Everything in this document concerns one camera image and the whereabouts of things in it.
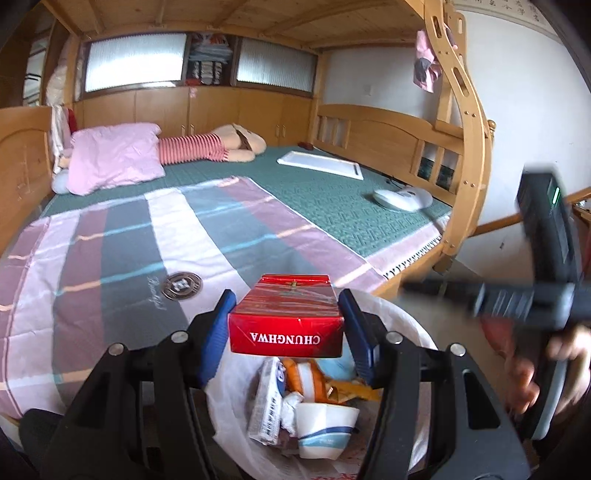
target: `white paper cup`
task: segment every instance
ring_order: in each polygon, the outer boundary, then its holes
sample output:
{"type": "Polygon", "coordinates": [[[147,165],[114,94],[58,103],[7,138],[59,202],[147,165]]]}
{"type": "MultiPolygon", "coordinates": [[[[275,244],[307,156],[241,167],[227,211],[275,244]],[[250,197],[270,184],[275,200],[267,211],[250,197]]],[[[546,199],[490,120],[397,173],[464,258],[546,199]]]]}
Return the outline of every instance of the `white paper cup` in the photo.
{"type": "Polygon", "coordinates": [[[301,458],[336,460],[349,443],[359,410],[329,403],[300,403],[295,411],[301,458]]]}

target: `white wall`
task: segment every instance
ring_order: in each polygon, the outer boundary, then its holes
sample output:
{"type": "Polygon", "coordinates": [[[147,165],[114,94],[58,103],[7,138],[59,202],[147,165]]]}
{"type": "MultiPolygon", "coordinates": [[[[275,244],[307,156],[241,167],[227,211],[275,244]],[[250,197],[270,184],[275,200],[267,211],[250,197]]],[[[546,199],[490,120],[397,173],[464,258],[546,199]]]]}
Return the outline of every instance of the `white wall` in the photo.
{"type": "MultiPolygon", "coordinates": [[[[470,75],[486,116],[497,123],[491,180],[479,223],[517,211],[515,195],[524,168],[554,169],[566,192],[590,186],[591,93],[567,50],[511,22],[472,12],[465,16],[470,75]]],[[[337,51],[324,101],[432,120],[437,97],[413,84],[413,61],[414,52],[407,48],[337,51]]],[[[515,226],[466,241],[458,258],[487,277],[527,278],[527,251],[521,227],[515,226]]]]}

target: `wooden headboard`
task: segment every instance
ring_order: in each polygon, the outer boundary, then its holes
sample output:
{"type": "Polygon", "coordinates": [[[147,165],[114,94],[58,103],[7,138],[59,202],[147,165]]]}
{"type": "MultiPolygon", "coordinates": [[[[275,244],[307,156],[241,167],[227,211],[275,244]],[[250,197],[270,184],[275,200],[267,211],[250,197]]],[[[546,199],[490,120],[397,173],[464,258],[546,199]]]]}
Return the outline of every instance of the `wooden headboard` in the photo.
{"type": "Polygon", "coordinates": [[[51,192],[51,108],[0,109],[0,254],[51,192]]]}
{"type": "Polygon", "coordinates": [[[464,153],[457,135],[436,131],[426,120],[405,113],[359,105],[320,105],[316,125],[316,147],[424,188],[454,205],[464,153]],[[428,180],[418,176],[426,143],[437,147],[428,180]],[[446,150],[458,154],[449,190],[436,185],[446,150]]]}

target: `wooden bed post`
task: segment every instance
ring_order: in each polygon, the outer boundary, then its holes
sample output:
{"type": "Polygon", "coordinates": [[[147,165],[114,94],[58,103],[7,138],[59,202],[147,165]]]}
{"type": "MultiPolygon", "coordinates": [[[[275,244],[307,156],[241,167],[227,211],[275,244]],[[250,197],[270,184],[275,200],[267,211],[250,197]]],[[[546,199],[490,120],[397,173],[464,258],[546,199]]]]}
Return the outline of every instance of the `wooden bed post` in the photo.
{"type": "Polygon", "coordinates": [[[326,85],[326,70],[330,60],[331,51],[324,51],[318,55],[318,63],[316,64],[316,77],[314,78],[314,92],[312,98],[312,106],[310,108],[310,120],[308,123],[308,143],[313,143],[316,139],[316,132],[318,131],[318,107],[322,104],[322,97],[324,95],[324,86],[326,85]]]}
{"type": "Polygon", "coordinates": [[[470,76],[447,38],[441,0],[425,0],[424,19],[429,40],[460,109],[464,132],[457,197],[443,234],[443,254],[453,257],[472,233],[482,210],[490,175],[492,144],[488,123],[470,76]]]}

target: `wooden cabinet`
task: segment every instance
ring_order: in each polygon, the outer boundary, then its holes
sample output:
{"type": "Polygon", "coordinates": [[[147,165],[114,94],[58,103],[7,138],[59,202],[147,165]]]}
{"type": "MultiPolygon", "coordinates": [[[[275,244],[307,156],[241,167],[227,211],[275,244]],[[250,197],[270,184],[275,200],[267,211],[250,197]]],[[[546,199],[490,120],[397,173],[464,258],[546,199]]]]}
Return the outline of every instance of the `wooden cabinet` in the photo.
{"type": "Polygon", "coordinates": [[[84,128],[135,122],[135,90],[84,100],[84,128]]]}
{"type": "Polygon", "coordinates": [[[135,92],[135,121],[157,124],[160,137],[189,134],[187,110],[189,87],[137,90],[135,92]]]}
{"type": "Polygon", "coordinates": [[[312,100],[296,95],[283,96],[280,146],[297,145],[308,136],[312,100]]]}
{"type": "Polygon", "coordinates": [[[268,146],[276,147],[281,135],[283,97],[281,93],[242,89],[238,123],[263,137],[268,146]]]}
{"type": "Polygon", "coordinates": [[[311,99],[232,87],[171,87],[130,90],[74,104],[79,128],[128,122],[158,124],[163,137],[205,134],[239,124],[270,147],[306,140],[311,99]]]}
{"type": "Polygon", "coordinates": [[[238,123],[240,89],[194,87],[189,94],[189,133],[206,134],[227,124],[238,123]]]}

